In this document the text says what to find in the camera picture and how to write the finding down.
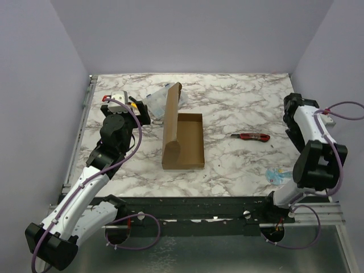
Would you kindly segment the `brown cardboard express box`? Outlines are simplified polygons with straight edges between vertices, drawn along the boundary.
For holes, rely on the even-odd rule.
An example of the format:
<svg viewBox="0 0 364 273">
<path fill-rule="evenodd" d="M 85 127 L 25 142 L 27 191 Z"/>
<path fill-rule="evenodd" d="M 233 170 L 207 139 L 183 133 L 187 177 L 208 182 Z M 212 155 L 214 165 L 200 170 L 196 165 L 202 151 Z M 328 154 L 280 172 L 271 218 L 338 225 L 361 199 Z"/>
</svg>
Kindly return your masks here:
<svg viewBox="0 0 364 273">
<path fill-rule="evenodd" d="M 162 168 L 168 171 L 205 167 L 201 113 L 179 112 L 182 84 L 168 88 L 163 120 Z"/>
</svg>

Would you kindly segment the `white blue packaged item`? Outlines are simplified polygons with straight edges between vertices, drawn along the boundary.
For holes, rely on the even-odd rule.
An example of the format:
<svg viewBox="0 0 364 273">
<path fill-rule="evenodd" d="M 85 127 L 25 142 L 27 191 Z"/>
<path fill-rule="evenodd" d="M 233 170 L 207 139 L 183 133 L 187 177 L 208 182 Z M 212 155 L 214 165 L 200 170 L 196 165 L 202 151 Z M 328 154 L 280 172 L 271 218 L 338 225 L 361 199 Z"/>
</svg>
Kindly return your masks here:
<svg viewBox="0 0 364 273">
<path fill-rule="evenodd" d="M 292 170 L 285 168 L 269 168 L 267 169 L 265 176 L 270 184 L 283 185 L 292 180 Z"/>
</svg>

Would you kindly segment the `red black utility knife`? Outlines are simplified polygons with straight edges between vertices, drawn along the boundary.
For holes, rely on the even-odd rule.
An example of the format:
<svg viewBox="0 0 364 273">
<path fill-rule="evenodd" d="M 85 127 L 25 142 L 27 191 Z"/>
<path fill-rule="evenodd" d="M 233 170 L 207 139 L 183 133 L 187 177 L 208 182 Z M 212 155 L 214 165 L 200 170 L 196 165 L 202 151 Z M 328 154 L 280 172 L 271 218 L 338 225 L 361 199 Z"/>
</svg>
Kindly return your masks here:
<svg viewBox="0 0 364 273">
<path fill-rule="evenodd" d="M 259 142 L 266 143 L 270 140 L 270 136 L 267 134 L 261 133 L 240 133 L 240 134 L 231 134 L 231 138 L 238 138 L 241 140 L 255 140 Z"/>
</svg>

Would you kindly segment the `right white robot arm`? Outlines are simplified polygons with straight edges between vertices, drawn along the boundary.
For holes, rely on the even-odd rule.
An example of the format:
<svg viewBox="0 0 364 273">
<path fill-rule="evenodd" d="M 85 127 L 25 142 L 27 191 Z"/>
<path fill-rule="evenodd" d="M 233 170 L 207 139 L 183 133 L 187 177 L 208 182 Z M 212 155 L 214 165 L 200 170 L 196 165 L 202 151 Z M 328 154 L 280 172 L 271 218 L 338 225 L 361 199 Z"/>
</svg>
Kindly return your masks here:
<svg viewBox="0 0 364 273">
<path fill-rule="evenodd" d="M 283 121 L 287 135 L 300 155 L 293 167 L 292 179 L 277 191 L 271 192 L 268 204 L 261 208 L 262 218 L 275 222 L 307 195 L 328 197 L 338 191 L 343 177 L 343 164 L 348 149 L 338 144 L 328 133 L 315 100 L 291 93 L 284 98 Z"/>
</svg>

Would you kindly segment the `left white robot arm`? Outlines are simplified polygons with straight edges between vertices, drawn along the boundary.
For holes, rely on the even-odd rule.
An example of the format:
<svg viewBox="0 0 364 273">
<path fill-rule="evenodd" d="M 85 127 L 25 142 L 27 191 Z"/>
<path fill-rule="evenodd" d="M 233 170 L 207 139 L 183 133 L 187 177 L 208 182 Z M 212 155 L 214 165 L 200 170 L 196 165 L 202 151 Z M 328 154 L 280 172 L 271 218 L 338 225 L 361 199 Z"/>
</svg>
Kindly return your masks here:
<svg viewBox="0 0 364 273">
<path fill-rule="evenodd" d="M 110 196 L 87 216 L 83 215 L 96 194 L 112 179 L 120 166 L 138 150 L 141 141 L 132 146 L 133 130 L 141 130 L 151 123 L 147 106 L 134 101 L 139 111 L 110 96 L 104 98 L 101 111 L 105 115 L 100 130 L 101 139 L 86 162 L 78 182 L 61 203 L 40 224 L 31 223 L 25 231 L 32 252 L 31 270 L 36 272 L 36 259 L 62 271 L 67 268 L 79 247 L 108 222 L 115 225 L 124 221 L 126 211 L 120 200 Z"/>
</svg>

